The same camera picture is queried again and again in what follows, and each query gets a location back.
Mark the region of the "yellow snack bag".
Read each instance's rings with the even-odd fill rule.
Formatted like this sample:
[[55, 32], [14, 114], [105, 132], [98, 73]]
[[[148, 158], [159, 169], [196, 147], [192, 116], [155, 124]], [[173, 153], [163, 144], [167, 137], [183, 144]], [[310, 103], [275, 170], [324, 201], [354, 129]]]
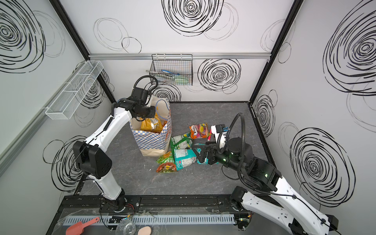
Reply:
[[161, 133], [167, 121], [160, 118], [157, 114], [154, 118], [146, 118], [142, 123], [140, 130], [153, 133]]

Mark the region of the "blue checkered paper bag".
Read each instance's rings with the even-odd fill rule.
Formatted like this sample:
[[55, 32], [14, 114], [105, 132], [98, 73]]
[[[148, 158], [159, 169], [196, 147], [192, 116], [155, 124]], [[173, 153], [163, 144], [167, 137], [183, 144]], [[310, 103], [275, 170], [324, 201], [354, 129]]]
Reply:
[[130, 128], [144, 157], [159, 157], [167, 153], [172, 134], [170, 103], [166, 98], [151, 97], [150, 106], [156, 107], [155, 118], [130, 121]]

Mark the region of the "orange snack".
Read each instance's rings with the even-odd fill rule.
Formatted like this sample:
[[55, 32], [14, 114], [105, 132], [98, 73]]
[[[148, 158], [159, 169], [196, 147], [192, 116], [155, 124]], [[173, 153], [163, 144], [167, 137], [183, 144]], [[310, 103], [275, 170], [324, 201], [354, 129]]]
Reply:
[[194, 124], [190, 126], [190, 132], [191, 132], [191, 138], [192, 139], [202, 139], [202, 138], [208, 138], [209, 128], [206, 123], [200, 123], [200, 124]]

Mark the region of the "green red snack bag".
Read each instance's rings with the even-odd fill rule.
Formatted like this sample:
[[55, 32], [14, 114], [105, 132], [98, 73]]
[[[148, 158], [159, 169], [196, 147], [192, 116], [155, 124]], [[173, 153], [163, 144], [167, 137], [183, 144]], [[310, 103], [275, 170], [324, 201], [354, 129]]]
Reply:
[[156, 162], [159, 164], [156, 169], [157, 173], [171, 173], [177, 171], [174, 156], [171, 151], [160, 156]]

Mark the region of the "teal mint snack bag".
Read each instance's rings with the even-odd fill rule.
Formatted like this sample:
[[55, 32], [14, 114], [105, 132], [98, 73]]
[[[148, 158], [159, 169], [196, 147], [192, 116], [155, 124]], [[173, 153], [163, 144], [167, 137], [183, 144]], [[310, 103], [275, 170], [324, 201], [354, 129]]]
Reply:
[[200, 164], [213, 165], [217, 163], [215, 159], [215, 148], [210, 146], [194, 146], [192, 149]]

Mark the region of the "green white snack bag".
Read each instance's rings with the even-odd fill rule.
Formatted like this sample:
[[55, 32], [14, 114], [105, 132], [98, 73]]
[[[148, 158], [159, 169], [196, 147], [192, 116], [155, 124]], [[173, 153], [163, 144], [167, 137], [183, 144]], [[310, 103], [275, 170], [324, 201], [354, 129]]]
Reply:
[[190, 132], [174, 136], [170, 139], [172, 149], [190, 149], [193, 144]]

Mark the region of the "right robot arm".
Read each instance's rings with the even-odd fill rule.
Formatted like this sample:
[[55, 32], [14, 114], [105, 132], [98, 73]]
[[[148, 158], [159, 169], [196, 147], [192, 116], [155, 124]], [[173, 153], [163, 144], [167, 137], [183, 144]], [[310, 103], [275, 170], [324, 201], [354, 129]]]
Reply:
[[212, 126], [214, 141], [194, 144], [200, 163], [222, 164], [237, 173], [243, 184], [230, 196], [237, 211], [255, 212], [291, 235], [327, 235], [337, 232], [338, 219], [321, 213], [292, 188], [270, 162], [256, 157], [245, 142], [245, 118], [238, 113], [231, 125]]

